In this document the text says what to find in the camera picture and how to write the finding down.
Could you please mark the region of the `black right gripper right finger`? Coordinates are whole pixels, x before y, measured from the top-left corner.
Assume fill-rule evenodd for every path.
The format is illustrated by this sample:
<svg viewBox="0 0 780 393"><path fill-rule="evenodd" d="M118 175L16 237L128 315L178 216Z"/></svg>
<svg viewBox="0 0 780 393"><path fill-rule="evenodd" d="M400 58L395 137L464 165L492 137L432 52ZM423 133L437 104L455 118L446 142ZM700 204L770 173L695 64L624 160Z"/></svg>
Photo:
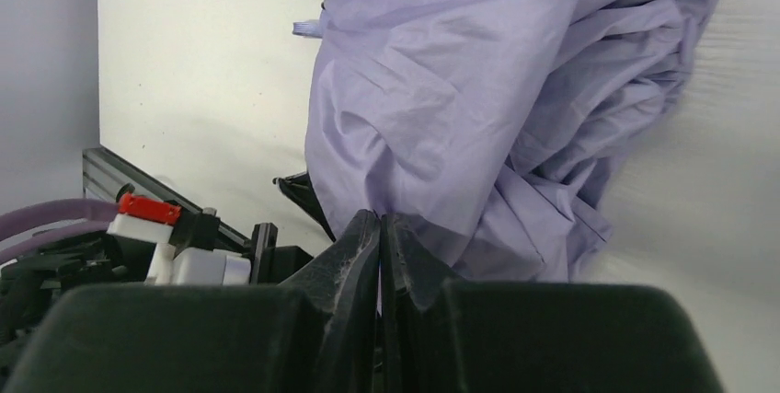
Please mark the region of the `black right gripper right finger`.
<svg viewBox="0 0 780 393"><path fill-rule="evenodd" d="M684 309L643 285L476 282L381 221L388 392L719 392Z"/></svg>

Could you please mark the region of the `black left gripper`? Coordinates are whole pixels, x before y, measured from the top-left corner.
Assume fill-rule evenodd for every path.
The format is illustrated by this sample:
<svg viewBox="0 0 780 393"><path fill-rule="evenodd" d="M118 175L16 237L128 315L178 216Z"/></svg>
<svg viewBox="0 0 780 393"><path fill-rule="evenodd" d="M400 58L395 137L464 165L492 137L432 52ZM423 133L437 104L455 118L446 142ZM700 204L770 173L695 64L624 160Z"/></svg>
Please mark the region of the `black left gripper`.
<svg viewBox="0 0 780 393"><path fill-rule="evenodd" d="M277 246L278 228L273 223L256 224L247 242L250 284L281 283L301 270L314 257L298 246Z"/></svg>

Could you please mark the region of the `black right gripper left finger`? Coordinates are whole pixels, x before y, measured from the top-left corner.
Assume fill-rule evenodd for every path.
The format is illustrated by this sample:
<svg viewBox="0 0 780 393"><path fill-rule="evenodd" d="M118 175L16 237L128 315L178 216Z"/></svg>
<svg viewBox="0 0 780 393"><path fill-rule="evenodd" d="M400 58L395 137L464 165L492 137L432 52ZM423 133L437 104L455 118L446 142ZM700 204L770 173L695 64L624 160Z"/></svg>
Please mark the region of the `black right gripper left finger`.
<svg viewBox="0 0 780 393"><path fill-rule="evenodd" d="M381 224L278 284L94 284L58 301L8 392L368 392Z"/></svg>

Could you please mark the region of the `lavender folding umbrella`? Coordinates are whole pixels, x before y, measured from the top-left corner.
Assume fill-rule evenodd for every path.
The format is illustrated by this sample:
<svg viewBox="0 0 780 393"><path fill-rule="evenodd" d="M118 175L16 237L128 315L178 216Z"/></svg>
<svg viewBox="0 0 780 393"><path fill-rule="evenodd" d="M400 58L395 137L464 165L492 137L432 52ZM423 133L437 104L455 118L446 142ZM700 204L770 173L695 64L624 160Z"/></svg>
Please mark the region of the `lavender folding umbrella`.
<svg viewBox="0 0 780 393"><path fill-rule="evenodd" d="M324 0L305 172L280 190L340 236L402 214L467 278L567 282L600 202L678 102L718 0Z"/></svg>

